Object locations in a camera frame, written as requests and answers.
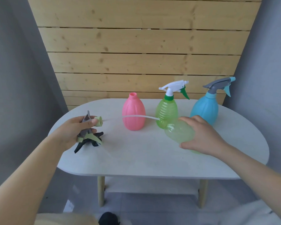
spray head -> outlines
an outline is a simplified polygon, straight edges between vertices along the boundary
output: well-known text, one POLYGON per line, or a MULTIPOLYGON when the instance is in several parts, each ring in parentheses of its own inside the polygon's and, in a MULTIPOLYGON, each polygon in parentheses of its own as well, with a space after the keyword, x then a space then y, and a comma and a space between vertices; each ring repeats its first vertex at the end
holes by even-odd
POLYGON ((173 100, 174 99, 174 92, 181 92, 185 98, 189 99, 186 91, 185 91, 185 85, 188 84, 189 81, 186 80, 179 80, 174 81, 172 83, 169 83, 163 87, 160 87, 159 90, 166 91, 165 99, 166 100, 173 100))
POLYGON ((208 93, 209 94, 216 94, 216 91, 218 89, 222 89, 225 91, 225 93, 231 97, 230 95, 230 85, 231 85, 231 82, 235 81, 235 77, 226 77, 226 78, 223 78, 223 79, 218 79, 218 80, 215 80, 207 85, 204 85, 203 87, 204 88, 209 88, 209 91, 208 93))

white spray head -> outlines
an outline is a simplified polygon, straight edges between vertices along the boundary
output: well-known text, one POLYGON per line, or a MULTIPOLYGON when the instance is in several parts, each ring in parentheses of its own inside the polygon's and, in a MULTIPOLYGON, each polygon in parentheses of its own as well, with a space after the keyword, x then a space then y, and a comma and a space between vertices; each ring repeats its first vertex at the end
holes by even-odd
POLYGON ((166 95, 167 96, 173 96, 173 92, 177 91, 177 92, 180 92, 180 90, 182 88, 184 88, 184 86, 186 84, 188 84, 189 81, 188 80, 178 80, 178 81, 174 81, 172 83, 169 83, 163 87, 160 87, 159 90, 164 90, 166 91, 166 95))

table leg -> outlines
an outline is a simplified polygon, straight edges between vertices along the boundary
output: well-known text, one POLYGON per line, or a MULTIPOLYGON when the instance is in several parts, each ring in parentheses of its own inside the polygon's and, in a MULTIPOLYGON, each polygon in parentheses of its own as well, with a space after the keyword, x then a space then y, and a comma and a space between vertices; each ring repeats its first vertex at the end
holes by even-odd
POLYGON ((99 206, 104 205, 105 176, 98 176, 98 202, 99 206))
POLYGON ((207 188, 208 188, 208 180, 207 179, 200 179, 199 208, 203 208, 205 203, 206 203, 207 188))

blue trigger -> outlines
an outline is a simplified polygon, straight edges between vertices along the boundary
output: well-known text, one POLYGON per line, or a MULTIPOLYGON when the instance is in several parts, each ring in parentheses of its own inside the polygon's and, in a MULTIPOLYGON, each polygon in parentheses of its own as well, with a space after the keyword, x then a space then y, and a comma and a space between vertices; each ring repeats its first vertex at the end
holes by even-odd
POLYGON ((231 97, 229 87, 230 87, 230 85, 227 85, 226 87, 224 87, 224 91, 229 97, 231 97))

white table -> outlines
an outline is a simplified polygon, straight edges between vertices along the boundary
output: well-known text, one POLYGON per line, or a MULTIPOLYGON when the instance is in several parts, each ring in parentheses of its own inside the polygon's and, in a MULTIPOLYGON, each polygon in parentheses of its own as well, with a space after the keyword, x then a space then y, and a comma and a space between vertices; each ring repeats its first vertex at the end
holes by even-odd
MULTIPOLYGON (((199 206, 206 200, 208 179, 239 179, 220 160, 183 150, 168 138, 155 120, 146 119, 139 131, 127 130, 122 122, 122 107, 126 99, 102 99, 83 104, 66 113, 50 133, 72 117, 102 116, 105 121, 103 145, 83 146, 76 154, 75 144, 65 151, 58 168, 75 175, 98 176, 98 200, 104 203, 104 191, 126 193, 198 194, 199 206)), ((189 116, 196 100, 175 100, 180 116, 189 116)), ((155 115, 159 99, 142 99, 146 114, 155 115)), ((229 144, 266 164, 269 147, 261 132, 238 113, 219 106, 214 128, 229 144)))

